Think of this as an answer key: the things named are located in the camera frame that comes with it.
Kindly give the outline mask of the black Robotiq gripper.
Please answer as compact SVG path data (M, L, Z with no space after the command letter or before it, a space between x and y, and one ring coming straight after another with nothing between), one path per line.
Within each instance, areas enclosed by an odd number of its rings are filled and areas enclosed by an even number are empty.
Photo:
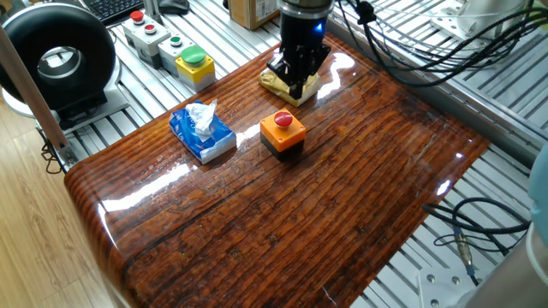
M294 99L302 97L302 88L308 77L318 72L331 52L323 43L327 16L304 19L286 13L281 14L281 54L275 55L267 67L289 87ZM301 80L290 65L301 65Z

